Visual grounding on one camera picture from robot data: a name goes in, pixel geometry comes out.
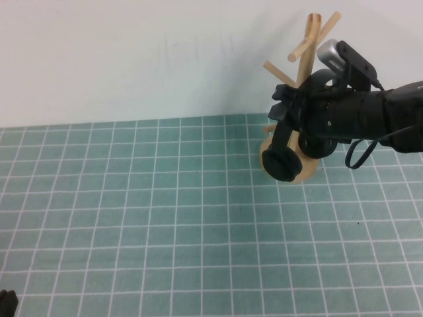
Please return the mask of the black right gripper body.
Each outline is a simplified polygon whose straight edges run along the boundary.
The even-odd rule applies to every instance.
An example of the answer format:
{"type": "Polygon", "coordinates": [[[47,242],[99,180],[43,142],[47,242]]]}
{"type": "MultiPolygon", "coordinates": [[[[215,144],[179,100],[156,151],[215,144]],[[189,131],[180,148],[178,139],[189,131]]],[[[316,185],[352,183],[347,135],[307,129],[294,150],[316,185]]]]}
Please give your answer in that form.
{"type": "Polygon", "coordinates": [[[352,128],[347,125],[352,116],[347,110],[351,97],[349,88],[342,92],[295,89],[289,102],[289,124],[310,139],[350,143],[352,128]]]}

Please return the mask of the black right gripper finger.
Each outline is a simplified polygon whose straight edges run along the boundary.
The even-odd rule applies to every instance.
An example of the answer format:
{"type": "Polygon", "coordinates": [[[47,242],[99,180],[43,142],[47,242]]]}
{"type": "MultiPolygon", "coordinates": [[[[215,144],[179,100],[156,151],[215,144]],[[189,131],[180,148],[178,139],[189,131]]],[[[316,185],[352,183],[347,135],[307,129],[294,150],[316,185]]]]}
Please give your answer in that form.
{"type": "Polygon", "coordinates": [[[292,122],[291,106],[283,102],[273,105],[268,113],[268,118],[278,122],[292,122]]]}
{"type": "Polygon", "coordinates": [[[287,84],[280,84],[276,86],[272,94],[272,99],[282,103],[292,103],[296,102],[298,96],[299,91],[297,88],[293,88],[287,84]]]}

